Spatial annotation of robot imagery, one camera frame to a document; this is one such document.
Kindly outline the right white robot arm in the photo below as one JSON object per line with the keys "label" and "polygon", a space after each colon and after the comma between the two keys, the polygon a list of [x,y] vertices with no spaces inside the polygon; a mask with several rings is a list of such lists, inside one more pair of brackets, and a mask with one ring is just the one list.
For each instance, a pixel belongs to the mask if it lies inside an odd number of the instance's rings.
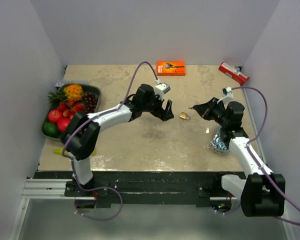
{"label": "right white robot arm", "polygon": [[273,173],[257,156],[242,127],[245,107],[231,101],[227,106],[217,99],[192,106],[201,118],[215,121],[220,126],[220,137],[236,157],[246,179],[223,175],[213,183],[213,192],[220,197],[228,192],[240,200],[247,217],[280,217],[284,213],[286,181],[282,174]]}

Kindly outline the small brass padlock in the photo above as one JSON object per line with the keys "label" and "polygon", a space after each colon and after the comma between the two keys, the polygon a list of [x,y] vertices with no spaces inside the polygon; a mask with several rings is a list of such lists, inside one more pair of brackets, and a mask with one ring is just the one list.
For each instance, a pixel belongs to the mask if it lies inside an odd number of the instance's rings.
{"label": "small brass padlock", "polygon": [[191,119],[191,117],[186,112],[181,112],[179,117],[186,121],[189,121]]}

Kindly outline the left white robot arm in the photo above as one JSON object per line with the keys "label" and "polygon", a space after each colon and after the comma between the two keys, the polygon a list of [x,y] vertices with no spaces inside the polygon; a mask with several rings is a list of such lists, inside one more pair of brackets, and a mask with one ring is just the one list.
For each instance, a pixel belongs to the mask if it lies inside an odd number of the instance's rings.
{"label": "left white robot arm", "polygon": [[63,150],[68,152],[76,181],[76,191],[89,196],[94,190],[90,155],[95,149],[101,132],[119,124],[129,123],[143,113],[150,113],[165,122],[174,118],[172,101],[162,107],[164,96],[171,87],[158,83],[154,87],[141,84],[135,94],[125,98],[118,105],[96,113],[76,113],[66,130],[61,134]]}

